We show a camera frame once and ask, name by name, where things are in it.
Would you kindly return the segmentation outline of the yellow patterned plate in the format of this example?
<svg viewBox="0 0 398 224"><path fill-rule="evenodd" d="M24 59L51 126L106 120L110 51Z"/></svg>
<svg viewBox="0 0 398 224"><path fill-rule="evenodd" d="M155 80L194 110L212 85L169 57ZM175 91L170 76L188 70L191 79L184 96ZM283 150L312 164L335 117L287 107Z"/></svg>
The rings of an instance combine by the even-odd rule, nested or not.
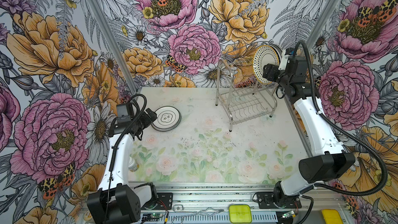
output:
<svg viewBox="0 0 398 224"><path fill-rule="evenodd" d="M257 81L263 85L269 85L272 82L263 78L264 67L268 64L279 65L280 58L277 49L271 45L260 46L253 58L253 72Z"/></svg>

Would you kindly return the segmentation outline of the metal wire dish rack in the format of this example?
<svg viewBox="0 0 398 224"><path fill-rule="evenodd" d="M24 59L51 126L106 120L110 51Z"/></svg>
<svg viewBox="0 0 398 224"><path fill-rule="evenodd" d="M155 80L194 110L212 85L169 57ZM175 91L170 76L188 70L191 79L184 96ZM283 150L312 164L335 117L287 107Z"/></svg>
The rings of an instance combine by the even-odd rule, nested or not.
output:
<svg viewBox="0 0 398 224"><path fill-rule="evenodd" d="M215 105L227 114L229 131L236 124L268 115L273 117L278 103L277 86L264 85L255 76L243 78L243 72L234 63L221 59L217 64Z"/></svg>

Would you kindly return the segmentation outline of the large dark rimmed plate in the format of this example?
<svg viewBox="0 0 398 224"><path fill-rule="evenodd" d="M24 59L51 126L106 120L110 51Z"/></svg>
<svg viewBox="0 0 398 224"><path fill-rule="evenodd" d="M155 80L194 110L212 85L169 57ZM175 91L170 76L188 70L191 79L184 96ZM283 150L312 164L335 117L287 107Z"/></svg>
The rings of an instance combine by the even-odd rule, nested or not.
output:
<svg viewBox="0 0 398 224"><path fill-rule="evenodd" d="M271 44L271 47L275 50L275 52L277 53L278 59L279 61L281 60L282 56L283 56L283 51L281 50L281 48L276 45L276 44Z"/></svg>

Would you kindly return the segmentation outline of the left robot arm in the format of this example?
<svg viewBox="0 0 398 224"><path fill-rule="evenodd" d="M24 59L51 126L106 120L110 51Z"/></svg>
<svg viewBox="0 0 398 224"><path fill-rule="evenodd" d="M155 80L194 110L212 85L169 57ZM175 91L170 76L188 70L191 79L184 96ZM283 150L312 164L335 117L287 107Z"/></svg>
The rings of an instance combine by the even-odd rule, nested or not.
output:
<svg viewBox="0 0 398 224"><path fill-rule="evenodd" d="M131 187L128 179L134 140L142 139L143 130L156 119L155 112L136 101L117 106L117 117L108 132L110 149L104 176L87 200L96 224L136 223L145 205L157 204L159 197L153 183Z"/></svg>

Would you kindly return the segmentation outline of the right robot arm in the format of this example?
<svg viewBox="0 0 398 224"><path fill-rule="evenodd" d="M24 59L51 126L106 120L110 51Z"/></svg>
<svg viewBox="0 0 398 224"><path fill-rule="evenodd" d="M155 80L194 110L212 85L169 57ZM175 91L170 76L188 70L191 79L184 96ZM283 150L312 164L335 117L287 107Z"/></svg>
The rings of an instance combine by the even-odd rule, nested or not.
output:
<svg viewBox="0 0 398 224"><path fill-rule="evenodd" d="M284 64L284 68L262 65L262 77L284 89L305 126L312 156L300 160L297 172L276 183L273 203L278 207L287 206L299 195L339 178L355 161L354 155L345 151L331 126L320 116L323 111L315 85L306 82L309 62L304 57L289 56Z"/></svg>

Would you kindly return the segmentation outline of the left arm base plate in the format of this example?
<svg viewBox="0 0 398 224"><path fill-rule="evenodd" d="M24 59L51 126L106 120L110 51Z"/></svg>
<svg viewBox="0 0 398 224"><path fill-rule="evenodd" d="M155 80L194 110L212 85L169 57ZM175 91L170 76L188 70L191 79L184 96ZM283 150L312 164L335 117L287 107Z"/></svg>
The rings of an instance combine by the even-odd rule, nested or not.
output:
<svg viewBox="0 0 398 224"><path fill-rule="evenodd" d="M158 200L152 203L146 203L142 210L171 210L173 205L173 193L158 193Z"/></svg>

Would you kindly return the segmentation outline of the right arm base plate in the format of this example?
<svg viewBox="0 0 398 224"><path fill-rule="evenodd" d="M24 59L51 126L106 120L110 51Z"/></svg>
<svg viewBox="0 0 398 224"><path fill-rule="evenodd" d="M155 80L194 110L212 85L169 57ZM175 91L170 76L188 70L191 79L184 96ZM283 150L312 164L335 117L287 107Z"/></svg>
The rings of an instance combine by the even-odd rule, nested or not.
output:
<svg viewBox="0 0 398 224"><path fill-rule="evenodd" d="M259 209L302 208L299 196L275 197L272 192L256 192L252 199Z"/></svg>

